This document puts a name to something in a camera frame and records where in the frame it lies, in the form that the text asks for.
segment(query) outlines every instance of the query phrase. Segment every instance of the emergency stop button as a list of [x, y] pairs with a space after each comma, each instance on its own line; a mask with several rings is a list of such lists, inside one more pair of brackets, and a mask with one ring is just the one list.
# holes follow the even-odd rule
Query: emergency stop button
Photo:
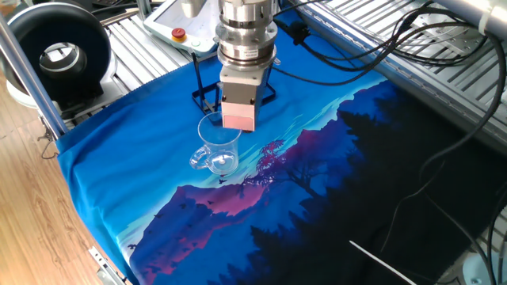
[[173, 36], [173, 40], [178, 43], [183, 43], [187, 39], [186, 32], [182, 28], [174, 28], [171, 35]]

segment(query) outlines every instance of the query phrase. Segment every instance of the mug handle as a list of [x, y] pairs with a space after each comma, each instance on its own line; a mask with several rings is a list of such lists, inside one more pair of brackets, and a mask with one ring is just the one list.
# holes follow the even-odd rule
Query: mug handle
[[209, 154], [209, 150], [206, 146], [202, 146], [199, 150], [196, 150], [192, 154], [192, 157], [190, 158], [190, 166], [192, 166], [194, 169], [205, 169], [208, 167], [209, 162], [207, 159], [202, 159], [207, 154]]

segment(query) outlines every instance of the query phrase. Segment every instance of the red button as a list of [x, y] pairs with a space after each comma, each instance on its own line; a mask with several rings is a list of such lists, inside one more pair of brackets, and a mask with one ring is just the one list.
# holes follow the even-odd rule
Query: red button
[[171, 33], [177, 39], [181, 39], [185, 36], [185, 30], [182, 28], [175, 28]]

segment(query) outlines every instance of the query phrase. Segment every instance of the clear glass cup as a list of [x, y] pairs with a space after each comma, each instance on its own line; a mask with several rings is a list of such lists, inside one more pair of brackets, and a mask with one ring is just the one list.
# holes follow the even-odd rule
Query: clear glass cup
[[241, 130], [222, 126], [222, 113], [206, 115], [197, 127], [204, 145], [193, 153], [190, 165], [194, 169], [209, 168], [213, 173], [227, 175], [238, 168], [238, 139]]

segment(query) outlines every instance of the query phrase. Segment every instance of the wooden floor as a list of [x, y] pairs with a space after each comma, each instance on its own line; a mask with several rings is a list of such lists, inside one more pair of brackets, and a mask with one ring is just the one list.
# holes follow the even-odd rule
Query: wooden floor
[[[40, 155], [44, 128], [0, 75], [0, 284], [101, 284], [97, 246], [72, 205], [56, 159]], [[51, 145], [48, 154], [56, 148]]]

